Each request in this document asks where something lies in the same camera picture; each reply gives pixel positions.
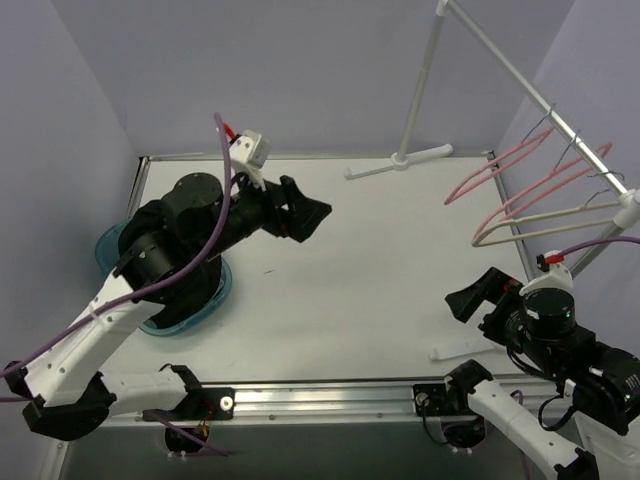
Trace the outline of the cream hanger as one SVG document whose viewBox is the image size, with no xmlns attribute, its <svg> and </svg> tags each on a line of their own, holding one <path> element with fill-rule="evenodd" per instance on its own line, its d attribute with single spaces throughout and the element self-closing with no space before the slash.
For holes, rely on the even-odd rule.
<svg viewBox="0 0 640 480">
<path fill-rule="evenodd" d="M 530 214 L 528 210 L 564 187 L 596 174 L 582 168 L 554 183 L 554 174 L 508 199 L 490 214 L 475 231 L 471 245 L 476 248 L 497 246 L 529 239 L 548 237 L 599 226 L 615 226 L 626 230 L 639 221 L 639 190 L 616 194 L 609 201 L 599 197 L 601 189 L 575 206 Z"/>
</svg>

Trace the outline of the pink hanger with black skirt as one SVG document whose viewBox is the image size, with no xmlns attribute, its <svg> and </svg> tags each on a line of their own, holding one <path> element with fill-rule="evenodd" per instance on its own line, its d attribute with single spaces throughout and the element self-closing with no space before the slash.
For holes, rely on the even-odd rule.
<svg viewBox="0 0 640 480">
<path fill-rule="evenodd" d="M 517 165 L 527 156 L 533 153 L 554 131 L 553 126 L 542 128 L 542 125 L 548 121 L 553 113 L 550 109 L 543 117 L 534 125 L 534 127 L 525 135 L 525 137 L 514 147 L 497 155 L 494 159 L 489 160 L 485 165 L 479 167 L 469 175 L 467 175 L 446 197 L 445 205 L 457 201 L 464 195 L 475 190 L 497 175 L 504 173 L 509 168 Z"/>
</svg>

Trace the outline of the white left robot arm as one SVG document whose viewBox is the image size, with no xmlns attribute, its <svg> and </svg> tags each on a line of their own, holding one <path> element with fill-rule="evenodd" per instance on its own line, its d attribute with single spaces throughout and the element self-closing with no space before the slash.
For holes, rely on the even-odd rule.
<svg viewBox="0 0 640 480">
<path fill-rule="evenodd" d="M 257 187 L 244 174 L 222 184 L 207 173 L 179 179 L 125 225 L 119 257 L 85 311 L 32 358 L 3 371 L 25 403 L 30 431 L 73 441 L 110 417 L 162 413 L 193 419 L 205 408 L 202 383 L 184 365 L 148 374 L 104 371 L 104 363 L 139 327 L 178 327 L 215 298 L 223 254 L 257 231 L 296 242 L 309 239 L 331 213 L 282 176 Z"/>
</svg>

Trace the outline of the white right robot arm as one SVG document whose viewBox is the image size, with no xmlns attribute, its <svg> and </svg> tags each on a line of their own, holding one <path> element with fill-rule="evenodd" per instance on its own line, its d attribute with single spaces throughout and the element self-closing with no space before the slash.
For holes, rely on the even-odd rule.
<svg viewBox="0 0 640 480">
<path fill-rule="evenodd" d="M 483 302 L 493 305 L 479 326 L 483 336 L 523 373 L 555 386 L 567 406 L 556 423 L 517 403 L 476 360 L 447 374 L 444 400 L 493 424 L 548 479 L 636 479 L 639 360 L 577 323 L 572 286 L 554 270 L 522 284 L 492 267 L 445 298 L 462 323 Z"/>
</svg>

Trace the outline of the black pleated skirt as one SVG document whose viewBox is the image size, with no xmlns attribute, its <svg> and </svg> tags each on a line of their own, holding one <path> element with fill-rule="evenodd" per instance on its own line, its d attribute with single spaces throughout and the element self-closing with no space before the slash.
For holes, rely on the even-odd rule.
<svg viewBox="0 0 640 480">
<path fill-rule="evenodd" d="M 180 271 L 200 253 L 215 225 L 214 220 L 207 219 L 203 228 L 177 233 L 166 222 L 162 202 L 152 200 L 137 210 L 122 231 L 115 272 L 124 276 L 134 290 L 160 282 Z M 177 320 L 180 313 L 190 316 L 205 304 L 219 282 L 217 258 L 202 261 L 181 280 L 146 296 L 146 301 L 163 306 L 151 317 L 165 310 L 163 322 L 169 323 Z"/>
</svg>

